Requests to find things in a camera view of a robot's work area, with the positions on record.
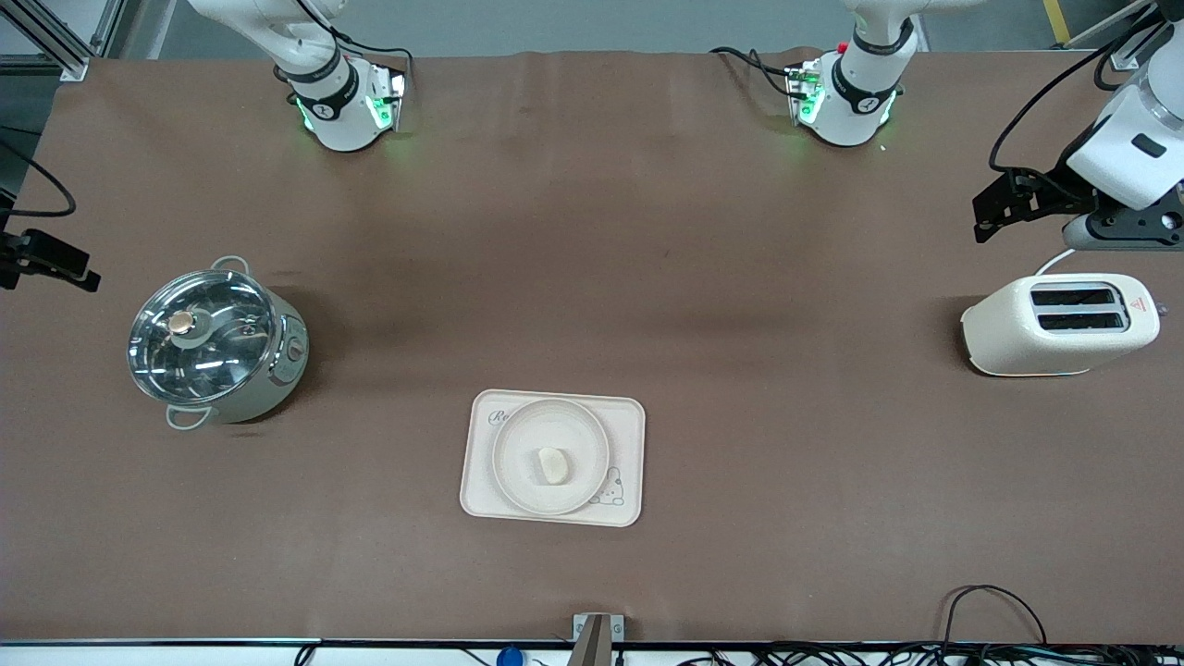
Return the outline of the glass pot lid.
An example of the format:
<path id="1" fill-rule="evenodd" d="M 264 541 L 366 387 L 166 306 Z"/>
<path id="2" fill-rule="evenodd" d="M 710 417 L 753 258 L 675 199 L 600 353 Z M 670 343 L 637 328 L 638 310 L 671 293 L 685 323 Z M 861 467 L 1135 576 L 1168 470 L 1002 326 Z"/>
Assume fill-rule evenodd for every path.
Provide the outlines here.
<path id="1" fill-rule="evenodd" d="M 154 401 L 197 406 L 245 388 L 278 329 L 272 299 L 226 268 L 173 278 L 131 321 L 131 380 Z"/>

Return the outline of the round cream plate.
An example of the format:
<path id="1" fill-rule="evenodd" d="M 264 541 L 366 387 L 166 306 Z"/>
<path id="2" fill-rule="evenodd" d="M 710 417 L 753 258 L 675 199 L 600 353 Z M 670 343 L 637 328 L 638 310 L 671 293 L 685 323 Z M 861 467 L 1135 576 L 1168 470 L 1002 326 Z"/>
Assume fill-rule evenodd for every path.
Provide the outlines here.
<path id="1" fill-rule="evenodd" d="M 565 450 L 571 467 L 562 486 L 547 486 L 538 472 L 538 450 Z M 583 510 L 609 475 L 609 430 L 575 401 L 545 398 L 520 406 L 498 427 L 491 454 L 495 482 L 517 510 L 559 517 Z"/>

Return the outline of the cream two-slot toaster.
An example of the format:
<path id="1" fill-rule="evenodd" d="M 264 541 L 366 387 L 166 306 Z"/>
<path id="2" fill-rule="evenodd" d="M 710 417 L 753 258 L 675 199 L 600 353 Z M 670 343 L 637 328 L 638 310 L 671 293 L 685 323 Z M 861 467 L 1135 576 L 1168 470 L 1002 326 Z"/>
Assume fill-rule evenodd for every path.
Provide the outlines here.
<path id="1" fill-rule="evenodd" d="M 1156 341 L 1157 303 L 1117 273 L 1016 278 L 960 316 L 969 361 L 987 376 L 1087 374 Z"/>

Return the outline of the steel electric cooking pot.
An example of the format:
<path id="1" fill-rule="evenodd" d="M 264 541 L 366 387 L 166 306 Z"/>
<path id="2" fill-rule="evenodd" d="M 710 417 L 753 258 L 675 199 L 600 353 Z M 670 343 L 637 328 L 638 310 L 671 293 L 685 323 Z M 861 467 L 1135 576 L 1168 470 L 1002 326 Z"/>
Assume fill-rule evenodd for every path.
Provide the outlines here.
<path id="1" fill-rule="evenodd" d="M 255 278 L 247 261 L 237 254 L 215 260 L 207 269 L 215 268 L 242 271 Z M 292 389 L 300 384 L 310 353 L 304 316 L 301 316 L 285 299 L 279 297 L 277 292 L 264 287 L 258 278 L 255 278 L 255 282 L 272 299 L 277 315 L 276 334 L 263 366 L 251 376 L 245 388 L 234 389 L 220 401 L 197 406 L 176 406 L 159 401 L 165 404 L 166 424 L 173 429 L 185 433 L 202 425 L 227 425 L 259 418 L 287 401 Z"/>

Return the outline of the aluminium frame profile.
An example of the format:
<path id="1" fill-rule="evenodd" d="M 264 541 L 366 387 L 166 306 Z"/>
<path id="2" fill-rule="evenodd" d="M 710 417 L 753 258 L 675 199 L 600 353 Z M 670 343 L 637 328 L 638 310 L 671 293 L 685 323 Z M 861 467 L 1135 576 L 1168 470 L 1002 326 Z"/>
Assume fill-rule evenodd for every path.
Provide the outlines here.
<path id="1" fill-rule="evenodd" d="M 0 0 L 0 75 L 84 81 L 90 60 L 116 52 L 130 0 Z"/>
<path id="2" fill-rule="evenodd" d="M 1184 27 L 1175 27 L 1184 21 L 1184 0 L 1130 0 L 1117 14 L 1117 23 L 1127 18 L 1130 25 L 1106 56 L 1115 72 L 1138 70 L 1175 32 L 1184 32 Z"/>

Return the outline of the brown table mat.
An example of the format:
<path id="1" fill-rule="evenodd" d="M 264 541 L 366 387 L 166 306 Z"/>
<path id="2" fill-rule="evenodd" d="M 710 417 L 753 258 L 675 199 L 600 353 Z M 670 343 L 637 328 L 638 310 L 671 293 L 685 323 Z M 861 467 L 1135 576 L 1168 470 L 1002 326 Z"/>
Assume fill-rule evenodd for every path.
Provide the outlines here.
<path id="1" fill-rule="evenodd" d="M 422 58 L 413 132 L 323 149 L 263 62 L 98 60 L 37 159 L 99 292 L 0 292 L 0 639 L 925 640 L 961 585 L 1055 642 L 1184 641 L 1184 252 L 1087 252 L 1167 308 L 1066 378 L 959 316 L 1060 252 L 973 241 L 991 143 L 1073 59 L 921 55 L 834 149 L 710 55 Z M 178 431 L 131 320 L 223 256 L 304 316 L 270 414 Z M 485 389 L 633 398 L 641 514 L 461 504 Z"/>

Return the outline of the cream rabbit print tray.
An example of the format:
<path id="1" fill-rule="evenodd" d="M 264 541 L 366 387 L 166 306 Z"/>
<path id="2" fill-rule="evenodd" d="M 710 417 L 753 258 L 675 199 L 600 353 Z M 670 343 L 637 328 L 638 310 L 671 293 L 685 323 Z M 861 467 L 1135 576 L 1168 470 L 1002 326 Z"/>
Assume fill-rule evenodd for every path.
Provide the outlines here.
<path id="1" fill-rule="evenodd" d="M 610 467 L 598 494 L 583 510 L 534 517 L 511 505 L 495 482 L 491 463 L 500 425 L 530 401 L 562 398 L 588 409 L 609 431 Z M 474 517 L 623 529 L 641 514 L 646 452 L 646 409 L 625 397 L 562 395 L 519 389 L 485 389 L 472 405 L 462 465 L 461 504 Z"/>

